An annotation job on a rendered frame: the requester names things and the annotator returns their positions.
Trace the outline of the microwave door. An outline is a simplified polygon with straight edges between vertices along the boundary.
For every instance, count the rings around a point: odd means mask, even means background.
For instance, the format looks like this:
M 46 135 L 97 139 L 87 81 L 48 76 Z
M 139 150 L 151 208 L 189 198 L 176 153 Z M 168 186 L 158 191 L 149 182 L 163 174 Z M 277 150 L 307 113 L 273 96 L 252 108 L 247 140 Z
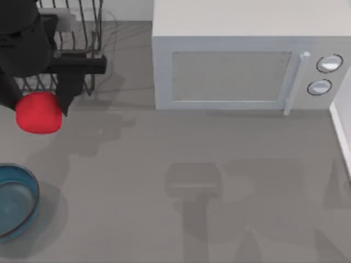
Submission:
M 155 36 L 156 107 L 282 110 L 301 52 L 296 41 L 280 37 Z

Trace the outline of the red apple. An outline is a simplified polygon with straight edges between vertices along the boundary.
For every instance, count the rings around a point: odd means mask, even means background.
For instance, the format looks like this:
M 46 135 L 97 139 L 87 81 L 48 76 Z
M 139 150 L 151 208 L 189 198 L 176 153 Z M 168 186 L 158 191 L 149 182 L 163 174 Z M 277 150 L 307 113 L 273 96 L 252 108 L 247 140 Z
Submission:
M 31 134 L 52 134 L 62 126 L 62 112 L 56 96 L 34 92 L 23 96 L 15 106 L 18 127 Z

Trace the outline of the white furniture block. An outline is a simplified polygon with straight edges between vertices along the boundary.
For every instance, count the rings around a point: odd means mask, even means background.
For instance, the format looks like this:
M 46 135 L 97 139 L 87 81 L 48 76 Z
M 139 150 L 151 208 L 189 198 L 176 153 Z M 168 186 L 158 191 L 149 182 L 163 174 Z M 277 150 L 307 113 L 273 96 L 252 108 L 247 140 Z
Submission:
M 351 78 L 343 80 L 330 106 L 330 115 L 351 184 Z

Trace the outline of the large microwave knob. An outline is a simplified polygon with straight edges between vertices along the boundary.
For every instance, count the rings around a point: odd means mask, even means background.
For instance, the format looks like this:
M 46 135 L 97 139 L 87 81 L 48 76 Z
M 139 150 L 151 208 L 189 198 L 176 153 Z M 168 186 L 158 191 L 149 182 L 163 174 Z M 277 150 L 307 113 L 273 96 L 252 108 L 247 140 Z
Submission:
M 331 73 L 343 65 L 343 58 L 338 54 L 321 57 L 316 63 L 316 69 L 321 73 Z

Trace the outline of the small microwave knob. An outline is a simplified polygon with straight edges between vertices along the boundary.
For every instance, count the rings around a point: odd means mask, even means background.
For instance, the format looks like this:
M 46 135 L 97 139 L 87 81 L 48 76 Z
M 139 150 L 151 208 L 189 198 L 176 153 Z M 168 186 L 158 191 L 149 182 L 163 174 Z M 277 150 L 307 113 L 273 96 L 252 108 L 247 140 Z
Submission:
M 311 82 L 307 87 L 307 92 L 312 96 L 321 96 L 328 93 L 333 84 L 328 79 L 321 79 L 319 81 Z

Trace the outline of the pale microwave oven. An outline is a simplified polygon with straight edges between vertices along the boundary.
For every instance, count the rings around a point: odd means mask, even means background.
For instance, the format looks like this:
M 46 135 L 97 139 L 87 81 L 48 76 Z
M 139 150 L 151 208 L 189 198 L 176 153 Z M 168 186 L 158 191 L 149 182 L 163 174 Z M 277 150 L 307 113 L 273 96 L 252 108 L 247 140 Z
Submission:
M 351 0 L 154 0 L 152 38 L 280 37 L 296 41 L 311 56 L 291 111 L 328 110 L 351 69 Z M 321 73 L 321 57 L 338 54 L 343 65 Z M 307 92 L 328 79 L 331 90 Z

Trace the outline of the blue bowl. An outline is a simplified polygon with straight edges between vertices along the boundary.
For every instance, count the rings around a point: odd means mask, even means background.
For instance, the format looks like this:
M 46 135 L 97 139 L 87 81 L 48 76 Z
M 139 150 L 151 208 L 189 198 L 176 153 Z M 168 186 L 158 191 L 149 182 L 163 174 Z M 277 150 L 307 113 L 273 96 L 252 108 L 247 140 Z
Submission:
M 27 168 L 0 163 L 0 243 L 19 237 L 39 212 L 40 188 Z

